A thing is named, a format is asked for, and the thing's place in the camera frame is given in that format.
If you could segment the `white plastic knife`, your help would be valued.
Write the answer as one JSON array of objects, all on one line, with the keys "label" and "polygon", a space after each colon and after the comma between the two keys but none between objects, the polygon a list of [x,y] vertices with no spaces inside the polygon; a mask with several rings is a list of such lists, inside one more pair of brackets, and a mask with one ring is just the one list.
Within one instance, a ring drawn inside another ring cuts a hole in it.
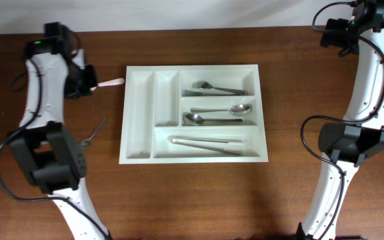
[{"label": "white plastic knife", "polygon": [[117,78],[117,79],[112,79],[104,82],[99,82],[96,87],[90,88],[91,91],[96,90],[97,88],[100,87],[110,87],[110,86],[116,86],[116,85],[122,85],[124,84],[125,80],[124,78]]}]

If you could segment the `small metal spoon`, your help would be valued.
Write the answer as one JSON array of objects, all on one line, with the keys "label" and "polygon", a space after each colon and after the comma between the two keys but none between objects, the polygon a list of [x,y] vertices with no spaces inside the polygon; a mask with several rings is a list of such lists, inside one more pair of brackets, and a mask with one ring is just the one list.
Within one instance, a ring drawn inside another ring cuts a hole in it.
[{"label": "small metal spoon", "polygon": [[99,132],[99,130],[104,126],[106,120],[107,120],[106,117],[102,118],[102,120],[99,122],[98,126],[96,126],[96,128],[94,128],[94,130],[93,130],[93,132],[90,134],[90,136],[89,136],[88,138],[86,138],[86,139],[81,140],[81,142],[79,143],[81,148],[86,148],[86,147],[88,147],[88,146],[91,145],[93,137],[94,137],[94,136]]}]

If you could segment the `metal fork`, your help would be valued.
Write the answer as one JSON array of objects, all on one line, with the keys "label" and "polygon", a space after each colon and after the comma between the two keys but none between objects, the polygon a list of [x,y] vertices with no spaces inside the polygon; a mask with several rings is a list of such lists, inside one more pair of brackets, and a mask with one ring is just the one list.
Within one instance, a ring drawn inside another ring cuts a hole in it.
[{"label": "metal fork", "polygon": [[183,97],[225,97],[225,96],[241,96],[241,94],[220,94],[220,93],[202,93],[197,91],[182,90]]},{"label": "metal fork", "polygon": [[215,89],[219,91],[226,91],[229,93],[239,94],[239,95],[248,95],[248,91],[242,89],[228,89],[222,87],[214,87],[207,81],[197,81],[192,84],[192,88],[194,89]]}]

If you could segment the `metal tablespoon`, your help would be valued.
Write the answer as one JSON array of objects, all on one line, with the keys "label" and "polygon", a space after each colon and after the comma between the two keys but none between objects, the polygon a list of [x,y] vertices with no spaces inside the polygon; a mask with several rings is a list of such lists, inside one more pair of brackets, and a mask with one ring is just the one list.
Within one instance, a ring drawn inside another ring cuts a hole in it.
[{"label": "metal tablespoon", "polygon": [[202,126],[205,123],[242,123],[242,119],[204,119],[198,114],[188,113],[183,116],[184,123],[192,126]]},{"label": "metal tablespoon", "polygon": [[250,113],[252,106],[250,104],[239,104],[234,105],[229,109],[199,109],[199,108],[190,108],[191,113],[212,113],[212,112],[228,112],[233,116],[241,117]]}]

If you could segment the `long metal tongs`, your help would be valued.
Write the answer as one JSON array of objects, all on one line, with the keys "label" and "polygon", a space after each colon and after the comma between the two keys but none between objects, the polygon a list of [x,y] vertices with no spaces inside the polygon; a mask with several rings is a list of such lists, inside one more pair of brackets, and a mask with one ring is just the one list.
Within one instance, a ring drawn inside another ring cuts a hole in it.
[{"label": "long metal tongs", "polygon": [[241,140],[235,139],[209,139],[201,137],[168,136],[168,141],[174,145],[193,147],[230,155],[243,155],[243,150],[230,149],[232,145],[242,145]]}]

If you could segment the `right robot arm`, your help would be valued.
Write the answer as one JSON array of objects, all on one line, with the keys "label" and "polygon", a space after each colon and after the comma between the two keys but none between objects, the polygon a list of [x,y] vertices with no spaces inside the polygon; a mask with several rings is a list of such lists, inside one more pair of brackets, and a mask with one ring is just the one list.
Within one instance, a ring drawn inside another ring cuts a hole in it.
[{"label": "right robot arm", "polygon": [[384,151],[384,0],[348,1],[349,19],[328,19],[321,46],[359,56],[353,94],[343,118],[322,116],[317,153],[322,162],[313,201],[295,239],[335,239],[336,224],[352,178]]}]

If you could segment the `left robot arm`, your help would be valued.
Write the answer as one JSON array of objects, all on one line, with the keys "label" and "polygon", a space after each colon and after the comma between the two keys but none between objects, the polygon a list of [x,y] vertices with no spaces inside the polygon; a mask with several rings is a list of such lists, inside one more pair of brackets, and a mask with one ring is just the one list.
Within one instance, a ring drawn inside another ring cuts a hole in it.
[{"label": "left robot arm", "polygon": [[79,37],[60,22],[46,23],[42,39],[28,41],[22,61],[27,67],[27,102],[19,128],[0,145],[9,147],[26,180],[43,196],[20,197],[24,203],[52,201],[75,239],[110,239],[88,194],[86,155],[64,124],[64,100],[90,96],[97,86]]}]

